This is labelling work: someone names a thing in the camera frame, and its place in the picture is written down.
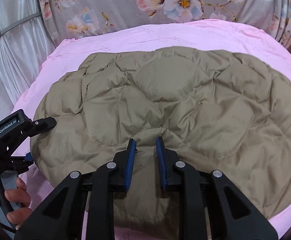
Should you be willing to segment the person's left hand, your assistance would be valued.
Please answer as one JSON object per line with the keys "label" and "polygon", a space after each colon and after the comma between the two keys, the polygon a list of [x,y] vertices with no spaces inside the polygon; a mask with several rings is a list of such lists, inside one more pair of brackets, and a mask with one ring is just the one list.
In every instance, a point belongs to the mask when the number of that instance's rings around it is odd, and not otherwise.
{"label": "person's left hand", "polygon": [[5,190],[4,195],[9,202],[21,205],[19,209],[9,212],[6,216],[7,220],[18,230],[32,214],[32,209],[29,207],[31,196],[27,192],[26,184],[20,177],[16,178],[16,188]]}

